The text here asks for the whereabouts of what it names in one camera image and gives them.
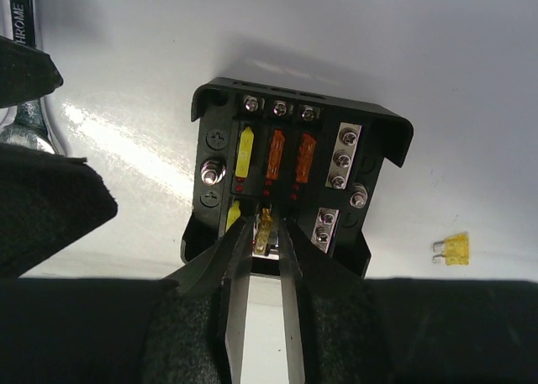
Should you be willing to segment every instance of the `white surface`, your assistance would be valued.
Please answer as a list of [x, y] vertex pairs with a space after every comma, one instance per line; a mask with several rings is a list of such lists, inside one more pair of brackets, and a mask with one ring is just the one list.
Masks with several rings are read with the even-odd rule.
[[[538, 279], [535, 0], [39, 0], [38, 10], [66, 81], [49, 109], [119, 215], [32, 275], [160, 277], [181, 265], [191, 98], [228, 76], [378, 103], [414, 124], [406, 164], [385, 163], [369, 210], [369, 276]], [[433, 266], [431, 243], [465, 230], [471, 265]], [[278, 306], [265, 298], [249, 310], [245, 382], [282, 382], [286, 368]]]

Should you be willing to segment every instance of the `yellow blade fuse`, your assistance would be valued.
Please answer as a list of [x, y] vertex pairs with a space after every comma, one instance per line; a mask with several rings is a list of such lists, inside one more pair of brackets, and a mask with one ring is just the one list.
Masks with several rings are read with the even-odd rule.
[[237, 154], [237, 166], [235, 167], [235, 176], [247, 178], [249, 167], [251, 166], [252, 144], [254, 143], [254, 132], [250, 126], [247, 126], [239, 141], [239, 153]]
[[278, 169], [280, 168], [280, 160], [282, 151], [284, 150], [284, 134], [281, 130], [275, 130], [272, 136], [271, 151], [269, 151], [269, 162], [267, 164], [266, 178], [268, 180], [278, 179]]
[[237, 220], [241, 216], [241, 210], [239, 209], [239, 201], [234, 201], [232, 203], [232, 206], [228, 209], [228, 218], [226, 219], [226, 231], [230, 227], [232, 227], [232, 224], [235, 223], [235, 220]]
[[258, 229], [256, 231], [254, 254], [264, 255], [266, 253], [267, 241], [269, 241], [271, 227], [271, 211], [268, 208], [263, 208], [261, 210], [260, 222], [258, 223]]
[[301, 148], [299, 149], [299, 156], [297, 158], [297, 168], [295, 169], [297, 176], [295, 181], [303, 184], [306, 184], [309, 181], [310, 166], [312, 165], [312, 159], [314, 158], [315, 148], [316, 139], [309, 134], [304, 134]]
[[443, 241], [437, 241], [433, 245], [436, 255], [433, 257], [434, 264], [469, 265], [469, 236], [461, 233], [447, 237]]

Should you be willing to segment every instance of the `fuse box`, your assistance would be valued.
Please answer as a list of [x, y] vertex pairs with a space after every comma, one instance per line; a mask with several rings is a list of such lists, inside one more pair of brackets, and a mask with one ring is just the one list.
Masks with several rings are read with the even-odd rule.
[[185, 262], [239, 216], [256, 216], [252, 271], [278, 276], [276, 223], [292, 218], [364, 276], [371, 253], [361, 227], [383, 160], [404, 163], [408, 120], [375, 104], [225, 78], [194, 93], [191, 120], [199, 131]]

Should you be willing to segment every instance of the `metal wrench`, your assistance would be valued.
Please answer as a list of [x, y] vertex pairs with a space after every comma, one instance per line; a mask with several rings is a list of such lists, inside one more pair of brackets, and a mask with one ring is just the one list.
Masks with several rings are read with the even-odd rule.
[[[36, 48], [34, 0], [9, 0], [9, 6], [13, 40]], [[58, 139], [52, 134], [42, 100], [28, 101], [16, 107], [14, 121], [0, 131], [0, 143], [65, 154]]]

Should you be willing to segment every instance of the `screw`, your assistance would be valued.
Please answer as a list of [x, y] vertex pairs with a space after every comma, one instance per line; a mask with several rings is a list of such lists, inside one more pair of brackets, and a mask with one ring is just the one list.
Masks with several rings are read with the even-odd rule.
[[245, 109], [249, 113], [254, 113], [260, 107], [260, 104], [258, 103], [258, 99], [252, 96], [245, 96], [245, 98], [243, 99], [243, 103], [245, 104]]
[[207, 160], [200, 171], [202, 182], [209, 187], [221, 182], [225, 175], [226, 167], [217, 160]]
[[346, 146], [353, 146], [356, 143], [358, 136], [353, 129], [344, 129], [340, 132], [340, 141]]
[[328, 210], [324, 210], [319, 214], [319, 221], [325, 226], [330, 226], [335, 222], [335, 215]]
[[272, 111], [278, 117], [282, 117], [282, 116], [286, 115], [286, 113], [287, 113], [286, 103], [284, 101], [275, 101], [275, 105], [272, 108]]
[[337, 151], [333, 156], [333, 160], [338, 167], [348, 168], [351, 164], [351, 157], [343, 150]]
[[323, 228], [316, 229], [316, 241], [322, 245], [326, 245], [329, 242], [329, 233]]
[[305, 105], [303, 109], [303, 113], [301, 113], [301, 118], [305, 122], [312, 122], [316, 119], [316, 112], [309, 105]]
[[350, 204], [352, 207], [362, 209], [367, 205], [368, 192], [362, 184], [353, 186], [355, 192], [351, 195]]
[[222, 150], [228, 144], [228, 137], [221, 129], [211, 129], [205, 136], [205, 141], [213, 150]]
[[207, 191], [200, 195], [200, 202], [203, 206], [214, 208], [220, 203], [220, 195], [216, 191]]
[[345, 188], [345, 178], [337, 172], [334, 172], [329, 176], [329, 182], [334, 189]]

